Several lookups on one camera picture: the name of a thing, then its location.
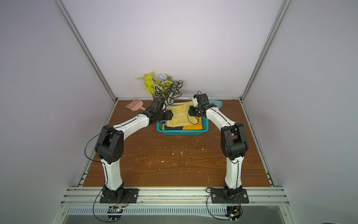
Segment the teal plastic laundry basket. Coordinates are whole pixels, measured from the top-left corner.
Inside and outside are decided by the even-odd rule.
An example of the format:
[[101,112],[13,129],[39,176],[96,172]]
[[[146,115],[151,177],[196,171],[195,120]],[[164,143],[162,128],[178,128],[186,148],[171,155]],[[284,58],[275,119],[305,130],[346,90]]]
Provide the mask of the teal plastic laundry basket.
[[157,123],[157,131],[164,135],[202,135],[209,130],[209,120],[207,118],[200,118],[199,124],[195,125],[195,127],[201,127],[201,129],[180,129],[179,127],[169,128],[167,129],[165,126],[165,122],[161,121]]

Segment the yellow cartoon pillowcase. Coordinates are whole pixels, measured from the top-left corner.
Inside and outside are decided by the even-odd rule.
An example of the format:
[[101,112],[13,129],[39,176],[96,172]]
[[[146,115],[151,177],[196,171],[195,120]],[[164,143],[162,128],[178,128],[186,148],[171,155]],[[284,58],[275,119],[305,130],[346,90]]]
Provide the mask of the yellow cartoon pillowcase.
[[201,124],[190,125],[190,126],[180,126],[180,127],[168,127],[165,124],[162,125],[162,130],[203,130],[203,126]]

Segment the pale yellow pillowcase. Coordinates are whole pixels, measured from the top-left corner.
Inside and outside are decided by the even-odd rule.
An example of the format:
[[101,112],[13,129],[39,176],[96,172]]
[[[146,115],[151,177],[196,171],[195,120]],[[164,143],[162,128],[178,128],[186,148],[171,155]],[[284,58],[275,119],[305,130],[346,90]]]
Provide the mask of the pale yellow pillowcase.
[[199,118],[195,116],[189,116],[189,109],[193,106],[193,101],[174,103],[167,106],[167,111],[173,113],[171,120],[166,121],[167,127],[183,127],[193,126],[199,124]]

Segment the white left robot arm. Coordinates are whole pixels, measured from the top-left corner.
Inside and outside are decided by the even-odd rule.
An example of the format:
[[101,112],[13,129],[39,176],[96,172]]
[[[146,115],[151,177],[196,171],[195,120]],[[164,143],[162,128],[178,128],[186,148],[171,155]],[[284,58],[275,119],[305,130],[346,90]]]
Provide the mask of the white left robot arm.
[[166,109],[162,100],[154,99],[150,107],[134,118],[114,126],[104,126],[98,137],[95,151],[103,166],[105,184],[103,190],[112,197],[121,195],[124,182],[121,177],[120,159],[124,154],[124,141],[138,130],[161,121],[171,120],[173,112]]

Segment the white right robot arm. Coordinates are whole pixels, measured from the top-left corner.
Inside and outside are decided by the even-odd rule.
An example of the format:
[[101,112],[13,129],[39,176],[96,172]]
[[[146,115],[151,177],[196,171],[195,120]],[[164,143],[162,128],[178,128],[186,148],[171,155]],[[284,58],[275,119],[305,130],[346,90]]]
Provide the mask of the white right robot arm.
[[188,115],[207,118],[221,132],[220,146],[227,160],[224,194],[227,197],[233,197],[242,193],[242,163],[249,149],[244,125],[225,116],[214,103],[209,102],[205,93],[198,91],[193,96],[193,103],[194,105],[189,108]]

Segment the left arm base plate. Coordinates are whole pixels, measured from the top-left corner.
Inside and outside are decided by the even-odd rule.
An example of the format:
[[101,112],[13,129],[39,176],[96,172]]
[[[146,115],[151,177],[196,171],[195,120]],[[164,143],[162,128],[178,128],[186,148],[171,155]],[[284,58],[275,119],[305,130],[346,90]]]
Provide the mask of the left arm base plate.
[[116,191],[105,189],[102,192],[100,203],[136,203],[139,195],[139,189],[124,188],[117,189]]

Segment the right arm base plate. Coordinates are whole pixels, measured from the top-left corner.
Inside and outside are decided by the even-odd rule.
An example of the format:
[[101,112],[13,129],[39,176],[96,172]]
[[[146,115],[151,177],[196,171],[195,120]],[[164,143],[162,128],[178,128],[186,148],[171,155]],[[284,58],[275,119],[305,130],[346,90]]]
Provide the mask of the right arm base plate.
[[241,203],[248,204],[249,196],[246,189],[242,187],[237,189],[228,188],[207,188],[207,193],[210,194],[211,202],[214,204],[219,203]]

